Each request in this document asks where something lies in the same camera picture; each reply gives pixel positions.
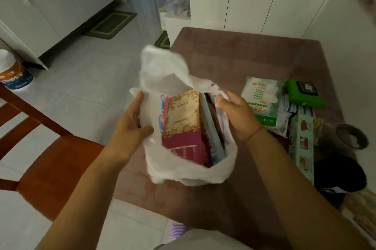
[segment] person's left hand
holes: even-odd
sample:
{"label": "person's left hand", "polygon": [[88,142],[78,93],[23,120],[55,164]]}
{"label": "person's left hand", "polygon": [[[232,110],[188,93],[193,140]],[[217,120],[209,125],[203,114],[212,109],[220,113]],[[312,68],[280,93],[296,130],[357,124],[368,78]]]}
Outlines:
{"label": "person's left hand", "polygon": [[139,126],[140,105],[144,92],[140,91],[116,125],[115,131],[103,152],[106,156],[125,165],[142,141],[153,134],[152,126]]}

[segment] brown table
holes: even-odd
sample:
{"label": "brown table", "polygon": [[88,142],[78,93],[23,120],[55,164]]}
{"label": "brown table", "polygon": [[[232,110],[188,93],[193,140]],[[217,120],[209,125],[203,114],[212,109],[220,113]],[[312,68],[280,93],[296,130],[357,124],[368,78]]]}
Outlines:
{"label": "brown table", "polygon": [[[237,94],[247,76],[313,82],[327,104],[317,114],[332,123],[343,119],[318,41],[183,28],[171,50],[183,55],[191,75]],[[194,228],[217,229],[254,249],[291,248],[251,155],[238,147],[229,179],[200,187],[153,184],[139,151],[120,173],[114,197]]]}

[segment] chair slat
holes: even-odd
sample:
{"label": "chair slat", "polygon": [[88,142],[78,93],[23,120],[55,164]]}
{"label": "chair slat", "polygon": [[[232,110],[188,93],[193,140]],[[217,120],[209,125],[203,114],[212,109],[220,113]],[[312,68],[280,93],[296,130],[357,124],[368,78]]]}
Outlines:
{"label": "chair slat", "polygon": [[6,135],[0,138],[0,160],[26,135],[34,130],[40,123],[32,117],[27,117]]}
{"label": "chair slat", "polygon": [[0,84],[0,99],[8,102],[12,106],[16,107],[17,109],[21,110],[25,114],[30,117],[33,117],[35,120],[43,124],[45,127],[51,129],[52,131],[56,132],[60,136],[64,135],[71,135],[71,133],[63,128],[62,126],[58,125],[49,117],[42,114],[39,110],[35,107],[29,105],[21,98],[17,97],[14,93],[9,91],[3,85]]}
{"label": "chair slat", "polygon": [[9,103],[0,106],[0,127],[6,124],[9,120],[14,118],[19,113],[21,113],[21,111]]}
{"label": "chair slat", "polygon": [[18,182],[0,179],[0,190],[17,191]]}

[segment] forearm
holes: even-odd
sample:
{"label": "forearm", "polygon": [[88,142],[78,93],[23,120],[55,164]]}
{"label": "forearm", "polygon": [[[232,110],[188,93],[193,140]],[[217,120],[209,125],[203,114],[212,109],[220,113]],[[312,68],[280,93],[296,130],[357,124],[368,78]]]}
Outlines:
{"label": "forearm", "polygon": [[87,168],[37,250],[96,249],[122,165],[105,156]]}
{"label": "forearm", "polygon": [[265,129],[247,146],[294,249],[370,249]]}

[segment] bucket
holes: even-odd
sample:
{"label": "bucket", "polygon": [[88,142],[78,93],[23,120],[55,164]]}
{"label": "bucket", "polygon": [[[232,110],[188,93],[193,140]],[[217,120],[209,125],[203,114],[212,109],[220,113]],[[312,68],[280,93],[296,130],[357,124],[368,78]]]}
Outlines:
{"label": "bucket", "polygon": [[12,91],[26,89],[33,81],[31,75],[7,50],[0,49],[0,82]]}

